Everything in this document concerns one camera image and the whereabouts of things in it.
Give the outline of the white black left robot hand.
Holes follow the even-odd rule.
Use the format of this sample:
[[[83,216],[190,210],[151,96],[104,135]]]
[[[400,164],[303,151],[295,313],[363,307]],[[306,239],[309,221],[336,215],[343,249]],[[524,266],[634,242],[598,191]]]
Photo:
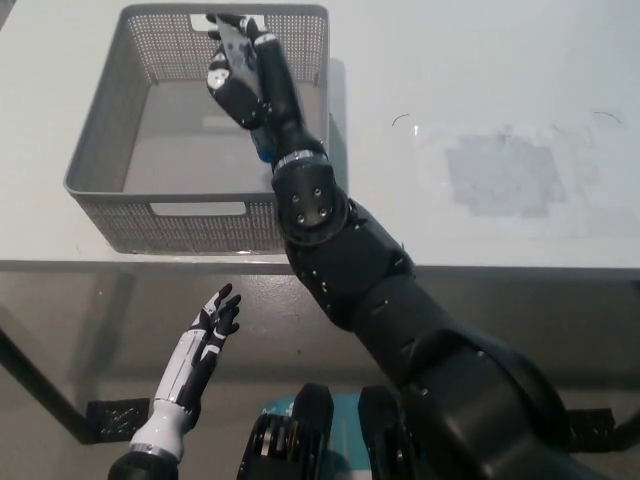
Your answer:
[[[201,397],[224,344],[239,329],[241,296],[231,292],[230,283],[215,292],[182,333],[153,397],[151,416],[130,441],[131,451],[182,460],[184,437],[199,419]]]

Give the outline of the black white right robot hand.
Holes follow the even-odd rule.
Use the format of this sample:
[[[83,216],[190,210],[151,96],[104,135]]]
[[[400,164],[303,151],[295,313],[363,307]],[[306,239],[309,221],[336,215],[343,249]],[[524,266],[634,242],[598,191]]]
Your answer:
[[[209,65],[207,90],[232,120],[250,132],[260,160],[276,165],[306,151],[325,156],[324,145],[307,127],[276,35],[245,15],[210,12],[206,19],[217,26],[208,36],[219,43]]]

